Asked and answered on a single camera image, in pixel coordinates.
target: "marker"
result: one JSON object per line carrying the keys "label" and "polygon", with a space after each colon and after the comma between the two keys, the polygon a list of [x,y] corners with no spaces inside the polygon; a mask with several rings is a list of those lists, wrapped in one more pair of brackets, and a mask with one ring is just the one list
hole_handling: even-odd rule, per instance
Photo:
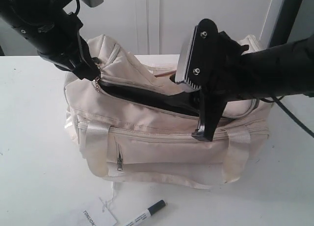
{"label": "marker", "polygon": [[154,204],[151,207],[149,207],[148,209],[144,210],[141,214],[136,216],[133,220],[124,224],[124,226],[137,226],[141,222],[144,222],[149,217],[154,215],[157,211],[163,209],[165,206],[166,206],[166,203],[164,202],[164,200],[160,200],[156,204]]}

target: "table surface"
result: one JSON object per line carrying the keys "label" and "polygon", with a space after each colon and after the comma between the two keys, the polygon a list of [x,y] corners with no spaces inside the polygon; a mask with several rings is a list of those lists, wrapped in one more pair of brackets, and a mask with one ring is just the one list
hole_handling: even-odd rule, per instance
{"label": "table surface", "polygon": [[[139,56],[147,64],[176,55]],[[110,198],[111,183],[93,176],[63,129],[64,72],[37,56],[0,57],[0,225],[46,226],[87,201]],[[314,102],[284,103],[314,129]],[[155,183],[123,183],[110,210],[120,223],[152,203],[167,207],[143,226],[268,226],[314,222],[314,140],[277,106],[271,137],[241,179],[210,191]]]}

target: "beige handbag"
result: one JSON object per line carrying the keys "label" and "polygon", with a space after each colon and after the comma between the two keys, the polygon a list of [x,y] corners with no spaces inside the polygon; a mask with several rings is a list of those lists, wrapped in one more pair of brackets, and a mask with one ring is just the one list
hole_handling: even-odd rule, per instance
{"label": "beige handbag", "polygon": [[[254,36],[240,43],[250,46],[248,52],[260,50]],[[102,61],[100,80],[165,95],[182,92],[168,76],[162,76],[175,71],[176,65],[143,65],[107,36],[88,44],[91,55]],[[96,82],[79,80],[73,74],[67,75],[64,92],[69,105],[66,130],[79,144],[91,172],[110,181],[198,189],[234,182],[269,136],[265,119],[271,105],[257,100],[228,103],[213,141],[200,142],[191,137],[197,117],[113,97]]]}

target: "screw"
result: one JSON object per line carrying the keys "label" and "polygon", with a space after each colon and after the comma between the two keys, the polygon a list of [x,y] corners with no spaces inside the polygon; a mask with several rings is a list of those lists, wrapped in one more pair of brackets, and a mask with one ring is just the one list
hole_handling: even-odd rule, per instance
{"label": "screw", "polygon": [[201,33],[201,37],[202,37],[203,39],[205,39],[205,38],[207,37],[207,32],[203,31],[203,32]]}
{"label": "screw", "polygon": [[193,74],[194,75],[198,75],[201,72],[201,70],[199,68],[194,68],[193,69]]}

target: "paper tag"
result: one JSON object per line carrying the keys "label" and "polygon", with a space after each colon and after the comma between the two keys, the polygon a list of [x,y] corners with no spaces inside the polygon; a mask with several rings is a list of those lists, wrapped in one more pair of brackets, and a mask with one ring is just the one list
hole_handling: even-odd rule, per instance
{"label": "paper tag", "polygon": [[83,204],[54,219],[50,226],[114,226],[117,223],[101,199]]}

